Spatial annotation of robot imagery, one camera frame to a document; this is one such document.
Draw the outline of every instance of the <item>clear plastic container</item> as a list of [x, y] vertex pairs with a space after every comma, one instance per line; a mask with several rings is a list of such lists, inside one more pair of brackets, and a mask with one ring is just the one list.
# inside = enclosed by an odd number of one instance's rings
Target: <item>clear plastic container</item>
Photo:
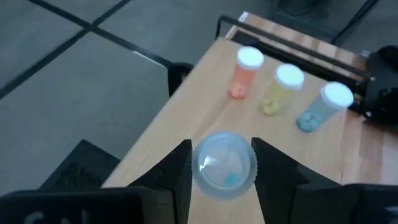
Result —
[[347, 109], [353, 102], [354, 95], [347, 86], [330, 82], [321, 88], [320, 95], [297, 118], [297, 127], [306, 133], [314, 132], [335, 113]]
[[192, 173], [198, 188], [217, 200], [246, 193], [257, 175], [257, 159], [240, 135], [218, 132], [202, 140], [192, 156]]
[[257, 48], [241, 47], [236, 61], [229, 95], [234, 99], [242, 100], [248, 95], [254, 76], [264, 63], [264, 56]]
[[292, 64], [280, 65], [274, 77], [261, 100], [261, 110], [268, 116], [277, 114], [289, 104], [304, 83], [303, 71]]

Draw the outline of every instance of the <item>black cable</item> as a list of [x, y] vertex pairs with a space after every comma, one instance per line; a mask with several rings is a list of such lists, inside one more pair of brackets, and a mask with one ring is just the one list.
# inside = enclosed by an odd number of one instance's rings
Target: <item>black cable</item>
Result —
[[307, 13], [312, 12], [314, 9], [316, 9], [321, 2], [323, 2], [323, 0], [317, 0], [314, 4], [307, 7], [306, 9], [302, 10], [301, 12], [289, 12], [286, 9], [285, 9], [285, 12], [286, 12], [286, 14], [288, 14], [290, 16], [304, 16]]

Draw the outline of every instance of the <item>white bottle cap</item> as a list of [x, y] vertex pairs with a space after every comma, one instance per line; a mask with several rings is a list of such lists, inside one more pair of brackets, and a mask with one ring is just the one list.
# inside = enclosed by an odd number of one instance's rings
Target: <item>white bottle cap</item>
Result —
[[241, 47], [238, 50], [238, 64], [246, 70], [258, 70], [264, 63], [264, 55], [255, 47]]
[[330, 82], [321, 89], [323, 102], [336, 110], [346, 109], [354, 102], [354, 95], [351, 90], [339, 83]]
[[208, 135], [193, 152], [192, 173], [198, 188], [218, 200], [246, 193], [257, 176], [257, 159], [240, 135], [218, 132]]
[[283, 64], [276, 69], [275, 79], [287, 90], [299, 90], [304, 83], [304, 73], [295, 65]]

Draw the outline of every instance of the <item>black mat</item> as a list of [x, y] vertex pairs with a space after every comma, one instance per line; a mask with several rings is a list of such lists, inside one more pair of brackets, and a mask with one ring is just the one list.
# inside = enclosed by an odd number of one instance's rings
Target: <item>black mat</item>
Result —
[[120, 160], [82, 140], [40, 187], [40, 190], [99, 188]]

